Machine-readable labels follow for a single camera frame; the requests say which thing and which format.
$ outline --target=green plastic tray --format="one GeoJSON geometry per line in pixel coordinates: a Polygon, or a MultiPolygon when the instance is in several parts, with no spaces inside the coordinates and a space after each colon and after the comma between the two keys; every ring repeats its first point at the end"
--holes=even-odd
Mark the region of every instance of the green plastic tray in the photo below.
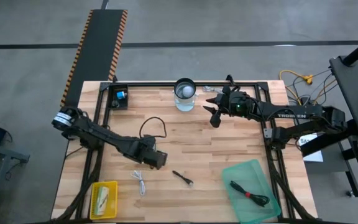
{"type": "Polygon", "coordinates": [[[281,213],[258,160],[254,159],[226,168],[222,172],[222,177],[230,202],[241,223],[256,223],[281,213]],[[230,186],[232,180],[252,194],[269,197],[270,202],[265,207],[255,204],[230,186]]]}

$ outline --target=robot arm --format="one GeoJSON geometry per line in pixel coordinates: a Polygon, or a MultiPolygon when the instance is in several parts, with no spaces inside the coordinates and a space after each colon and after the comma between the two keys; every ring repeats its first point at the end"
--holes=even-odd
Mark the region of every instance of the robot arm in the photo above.
{"type": "Polygon", "coordinates": [[[218,109],[204,106],[212,114],[209,122],[215,128],[219,127],[222,114],[256,121],[270,121],[274,118],[311,120],[290,128],[264,129],[265,138],[267,138],[268,144],[273,149],[284,149],[291,138],[298,138],[305,134],[315,132],[336,134],[343,132],[347,128],[344,112],[331,106],[277,106],[258,101],[250,97],[246,92],[232,91],[228,85],[224,86],[222,93],[219,93],[215,98],[208,99],[207,102],[218,106],[218,109]]]}
{"type": "Polygon", "coordinates": [[[63,131],[62,136],[78,136],[81,145],[88,149],[97,149],[103,142],[116,147],[126,158],[138,163],[148,164],[160,169],[165,165],[167,154],[155,149],[155,137],[145,135],[142,138],[120,136],[92,122],[78,108],[64,106],[52,121],[53,127],[63,131]]]}

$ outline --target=concrete floor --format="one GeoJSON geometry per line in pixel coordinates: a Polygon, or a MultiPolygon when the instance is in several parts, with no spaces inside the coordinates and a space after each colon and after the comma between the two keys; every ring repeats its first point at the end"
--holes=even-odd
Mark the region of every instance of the concrete floor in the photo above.
{"type": "MultiPolygon", "coordinates": [[[[101,2],[0,0],[0,44],[76,43],[88,11],[101,2]]],[[[358,0],[120,0],[108,8],[129,10],[124,42],[358,40],[358,0]]],[[[232,74],[238,80],[271,80],[282,69],[318,73],[331,57],[355,47],[122,49],[117,76],[221,80],[232,74]]],[[[0,194],[0,223],[50,217],[67,145],[50,122],[74,55],[75,49],[0,50],[0,127],[12,133],[16,150],[31,155],[0,194]]],[[[300,83],[300,94],[310,93],[325,76],[312,86],[300,83]]],[[[285,77],[287,84],[292,79],[285,77]]],[[[329,93],[326,105],[351,117],[339,88],[329,93]]],[[[354,161],[352,166],[358,180],[354,161]]],[[[358,223],[358,198],[344,196],[349,190],[344,173],[310,174],[309,179],[320,218],[358,223]]]]}

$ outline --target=yellow tray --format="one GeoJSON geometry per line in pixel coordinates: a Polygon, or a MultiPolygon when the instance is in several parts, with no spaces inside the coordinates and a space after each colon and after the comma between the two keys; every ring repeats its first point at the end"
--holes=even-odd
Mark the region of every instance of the yellow tray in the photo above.
{"type": "Polygon", "coordinates": [[[107,181],[107,182],[96,182],[92,186],[92,196],[91,196],[91,210],[90,210],[90,219],[99,220],[105,218],[115,218],[117,215],[117,199],[118,199],[118,183],[117,181],[107,181]],[[96,201],[98,200],[99,188],[108,187],[109,188],[109,197],[107,198],[106,209],[103,215],[95,215],[94,208],[96,208],[96,201]]]}

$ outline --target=butcher block tabletop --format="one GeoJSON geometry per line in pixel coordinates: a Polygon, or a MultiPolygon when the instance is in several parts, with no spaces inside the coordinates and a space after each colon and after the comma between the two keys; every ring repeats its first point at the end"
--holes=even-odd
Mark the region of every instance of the butcher block tabletop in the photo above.
{"type": "MultiPolygon", "coordinates": [[[[268,83],[273,104],[288,104],[282,81],[264,82],[268,83]]],[[[90,118],[94,116],[99,84],[83,84],[78,107],[87,111],[90,118]]],[[[140,126],[149,117],[163,119],[167,137],[157,138],[157,149],[168,153],[168,157],[160,170],[150,169],[145,164],[126,159],[114,146],[104,145],[99,181],[118,181],[117,217],[107,222],[238,222],[222,182],[222,170],[257,159],[270,183],[260,123],[221,116],[220,127],[213,128],[209,123],[211,114],[202,106],[212,106],[205,99],[215,97],[216,92],[203,92],[202,86],[197,87],[195,107],[189,112],[181,112],[175,106],[172,90],[166,86],[129,87],[128,109],[110,111],[108,125],[123,136],[138,136],[140,126]],[[146,188],[144,196],[139,193],[139,180],[131,176],[134,170],[142,171],[146,188]],[[193,186],[173,175],[173,170],[191,179],[193,186]]],[[[251,87],[241,87],[241,91],[255,97],[251,87]]],[[[103,120],[104,106],[102,103],[99,124],[103,120]]],[[[277,126],[293,126],[291,119],[276,119],[276,122],[277,126]]],[[[142,134],[163,135],[161,121],[152,119],[147,122],[142,134]]],[[[79,141],[70,141],[67,154],[79,147],[79,141]]],[[[52,218],[61,215],[78,193],[86,152],[87,149],[82,149],[65,160],[52,218]]],[[[288,145],[283,150],[283,158],[291,191],[306,210],[317,217],[301,152],[288,145]]],[[[280,198],[283,216],[288,217],[281,190],[280,198]]],[[[89,201],[90,190],[85,198],[84,217],[88,216],[89,201]]]]}

